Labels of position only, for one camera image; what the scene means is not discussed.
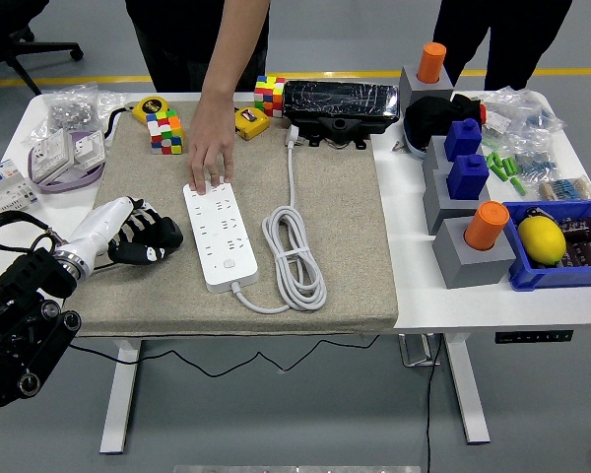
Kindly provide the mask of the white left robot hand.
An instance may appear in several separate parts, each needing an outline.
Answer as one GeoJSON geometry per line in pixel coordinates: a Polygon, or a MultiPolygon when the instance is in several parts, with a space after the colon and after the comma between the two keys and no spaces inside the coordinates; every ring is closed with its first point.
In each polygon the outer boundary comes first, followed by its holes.
{"type": "Polygon", "coordinates": [[[113,263],[150,265],[182,242],[172,218],[161,216],[143,199],[120,197],[92,210],[53,256],[82,282],[94,272],[98,256],[105,254],[113,263]]]}

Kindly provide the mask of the person's hand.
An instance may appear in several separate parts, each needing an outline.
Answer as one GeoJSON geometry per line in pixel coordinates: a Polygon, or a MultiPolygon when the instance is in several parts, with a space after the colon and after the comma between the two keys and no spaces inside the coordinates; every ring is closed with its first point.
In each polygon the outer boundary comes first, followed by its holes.
{"type": "Polygon", "coordinates": [[[190,122],[188,184],[206,193],[206,181],[218,186],[233,178],[235,134],[233,93],[203,92],[190,122]]]}

